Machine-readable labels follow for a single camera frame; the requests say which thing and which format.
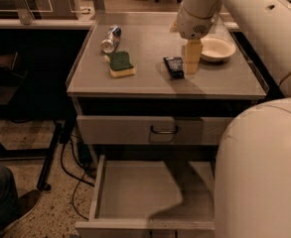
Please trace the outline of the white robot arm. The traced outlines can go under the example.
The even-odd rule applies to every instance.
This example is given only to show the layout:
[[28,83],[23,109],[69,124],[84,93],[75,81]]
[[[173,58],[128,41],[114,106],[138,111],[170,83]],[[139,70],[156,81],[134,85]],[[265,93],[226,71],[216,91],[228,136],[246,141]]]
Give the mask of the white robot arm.
[[291,238],[291,2],[183,0],[177,27],[200,39],[223,5],[280,91],[235,117],[215,172],[215,238]]

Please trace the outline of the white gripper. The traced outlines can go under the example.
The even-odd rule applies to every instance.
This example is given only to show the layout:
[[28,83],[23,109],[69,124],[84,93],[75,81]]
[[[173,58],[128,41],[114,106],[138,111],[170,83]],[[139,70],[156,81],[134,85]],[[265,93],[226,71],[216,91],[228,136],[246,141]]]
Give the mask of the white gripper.
[[188,40],[184,45],[186,74],[194,74],[198,69],[203,50],[200,39],[209,33],[214,23],[214,14],[214,12],[211,12],[207,15],[199,15],[197,11],[191,12],[182,2],[177,21],[170,26],[171,33],[178,32],[183,39]]

